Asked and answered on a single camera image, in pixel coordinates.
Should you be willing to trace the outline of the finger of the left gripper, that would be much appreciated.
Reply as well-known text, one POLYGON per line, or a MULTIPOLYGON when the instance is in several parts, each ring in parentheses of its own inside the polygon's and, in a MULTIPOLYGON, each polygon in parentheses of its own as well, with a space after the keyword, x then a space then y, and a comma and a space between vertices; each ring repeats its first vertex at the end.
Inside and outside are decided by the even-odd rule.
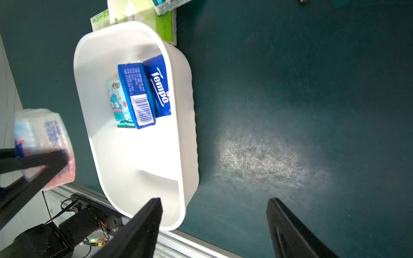
POLYGON ((36 194, 68 165, 65 153, 56 150, 50 153, 18 157, 14 149, 1 149, 1 174, 40 167, 33 178, 20 177, 16 182, 1 188, 2 194, 20 194, 23 191, 36 194))
POLYGON ((20 177, 9 186, 1 187, 1 230, 45 186, 43 176, 31 182, 20 177))

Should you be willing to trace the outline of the teal cartoon tissue pack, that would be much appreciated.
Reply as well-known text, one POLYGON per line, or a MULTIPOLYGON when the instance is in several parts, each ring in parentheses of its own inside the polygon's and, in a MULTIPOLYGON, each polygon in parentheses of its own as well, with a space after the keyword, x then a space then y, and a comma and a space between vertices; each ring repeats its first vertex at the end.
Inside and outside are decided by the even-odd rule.
POLYGON ((106 82, 106 87, 108 89, 117 127, 128 129, 135 128, 120 80, 108 80, 106 82))

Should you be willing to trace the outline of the pink floral Tempo pack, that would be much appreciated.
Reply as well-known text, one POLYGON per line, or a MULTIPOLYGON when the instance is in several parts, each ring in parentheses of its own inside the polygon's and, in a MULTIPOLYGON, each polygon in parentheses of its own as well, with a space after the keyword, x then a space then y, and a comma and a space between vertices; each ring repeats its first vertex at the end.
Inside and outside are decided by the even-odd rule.
POLYGON ((58 113, 48 109, 24 109, 15 113, 15 150, 19 157, 63 151, 68 165, 46 186, 50 190, 75 180, 75 155, 65 125, 58 113))

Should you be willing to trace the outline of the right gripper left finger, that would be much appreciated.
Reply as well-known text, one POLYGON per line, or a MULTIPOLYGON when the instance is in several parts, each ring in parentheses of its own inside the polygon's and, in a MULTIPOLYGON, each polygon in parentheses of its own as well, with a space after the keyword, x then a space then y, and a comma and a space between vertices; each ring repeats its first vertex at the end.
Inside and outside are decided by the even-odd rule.
POLYGON ((162 218, 160 198, 150 199, 109 241, 95 258, 151 258, 156 249, 162 218))

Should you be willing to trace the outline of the dark blue Tempo tissue pack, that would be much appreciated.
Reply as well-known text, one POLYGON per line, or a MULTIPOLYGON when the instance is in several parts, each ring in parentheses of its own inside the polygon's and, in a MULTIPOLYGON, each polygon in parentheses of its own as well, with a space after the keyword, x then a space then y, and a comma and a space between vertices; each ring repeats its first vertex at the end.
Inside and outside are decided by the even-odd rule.
POLYGON ((162 55, 144 61, 145 73, 154 98, 156 117, 171 115, 165 60, 162 55))

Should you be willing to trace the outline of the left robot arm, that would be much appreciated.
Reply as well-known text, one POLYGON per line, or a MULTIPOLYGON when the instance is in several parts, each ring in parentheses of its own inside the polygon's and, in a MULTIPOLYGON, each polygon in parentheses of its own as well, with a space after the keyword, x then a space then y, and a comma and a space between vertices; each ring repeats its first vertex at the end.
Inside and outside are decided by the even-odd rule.
MULTIPOLYGON (((40 173, 28 181, 20 177, 1 188, 1 227, 40 192, 52 178, 68 165, 63 151, 18 157, 14 149, 1 149, 1 174, 40 167, 40 173)), ((11 245, 1 251, 3 258, 69 258, 74 248, 93 232, 102 229, 115 236, 123 227, 122 215, 85 196, 73 194, 70 199, 75 215, 57 226, 52 220, 21 233, 11 245)))

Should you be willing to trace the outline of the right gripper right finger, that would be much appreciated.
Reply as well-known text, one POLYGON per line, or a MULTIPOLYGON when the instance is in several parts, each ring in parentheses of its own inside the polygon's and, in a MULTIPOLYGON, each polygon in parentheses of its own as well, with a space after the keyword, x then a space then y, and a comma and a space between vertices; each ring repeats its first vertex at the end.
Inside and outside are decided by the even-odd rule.
POLYGON ((268 200, 266 217, 277 258, 338 258, 280 199, 268 200))

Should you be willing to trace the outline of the white oval storage box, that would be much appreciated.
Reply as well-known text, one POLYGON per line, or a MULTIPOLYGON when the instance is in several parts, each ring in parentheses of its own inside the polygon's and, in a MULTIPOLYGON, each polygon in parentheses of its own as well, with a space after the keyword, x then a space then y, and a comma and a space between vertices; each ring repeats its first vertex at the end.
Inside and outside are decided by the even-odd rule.
POLYGON ((163 208, 160 229, 183 222, 199 186, 197 135, 188 60, 149 26, 131 21, 86 34, 74 53, 74 77, 101 188, 120 213, 133 217, 152 198, 163 208), (124 63, 162 55, 172 113, 154 126, 115 124, 107 81, 124 63))

